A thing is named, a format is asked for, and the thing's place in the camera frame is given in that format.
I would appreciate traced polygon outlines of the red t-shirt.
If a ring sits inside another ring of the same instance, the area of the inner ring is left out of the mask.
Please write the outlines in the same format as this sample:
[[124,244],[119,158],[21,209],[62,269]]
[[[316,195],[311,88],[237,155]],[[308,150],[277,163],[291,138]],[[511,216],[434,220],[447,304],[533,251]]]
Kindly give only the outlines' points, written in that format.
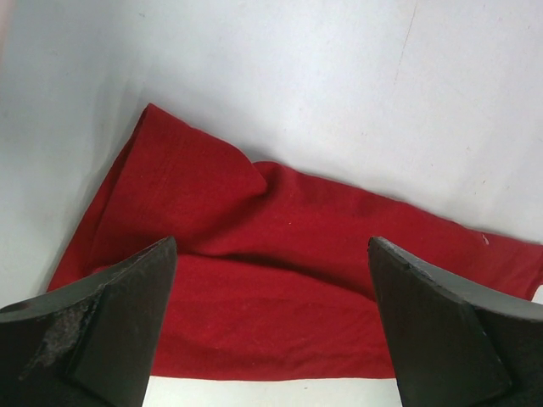
[[368,269],[380,236],[515,297],[542,248],[233,145],[155,105],[142,112],[49,283],[56,289],[164,237],[177,272],[156,376],[275,381],[394,375]]

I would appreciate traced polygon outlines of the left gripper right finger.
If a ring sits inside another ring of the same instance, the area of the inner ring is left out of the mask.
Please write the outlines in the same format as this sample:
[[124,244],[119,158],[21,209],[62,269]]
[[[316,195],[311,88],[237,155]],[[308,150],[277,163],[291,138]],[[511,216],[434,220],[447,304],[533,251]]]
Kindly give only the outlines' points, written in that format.
[[404,406],[540,406],[542,307],[368,244],[378,311]]

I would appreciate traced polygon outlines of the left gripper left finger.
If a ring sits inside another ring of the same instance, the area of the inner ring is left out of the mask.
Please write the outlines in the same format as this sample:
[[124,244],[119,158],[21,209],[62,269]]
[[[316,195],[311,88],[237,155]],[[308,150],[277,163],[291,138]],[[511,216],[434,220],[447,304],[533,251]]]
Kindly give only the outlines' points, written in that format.
[[176,242],[1,309],[3,406],[140,406],[176,274]]

